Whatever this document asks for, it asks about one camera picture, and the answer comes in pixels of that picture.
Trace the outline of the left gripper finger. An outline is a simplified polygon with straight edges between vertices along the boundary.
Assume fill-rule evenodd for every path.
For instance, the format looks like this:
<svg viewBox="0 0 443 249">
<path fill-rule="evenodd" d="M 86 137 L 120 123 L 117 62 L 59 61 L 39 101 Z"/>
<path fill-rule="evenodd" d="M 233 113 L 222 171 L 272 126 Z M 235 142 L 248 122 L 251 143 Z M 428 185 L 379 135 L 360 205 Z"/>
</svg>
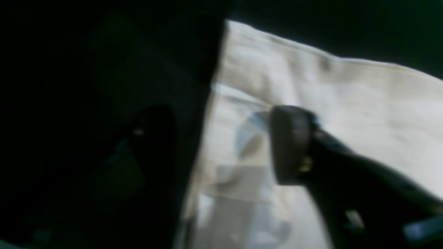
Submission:
<svg viewBox="0 0 443 249">
<path fill-rule="evenodd" d="M 442 200 L 411 178 L 356 154 L 306 109 L 269 115 L 277 183 L 315 200 L 336 249 L 441 249 Z"/>
</svg>

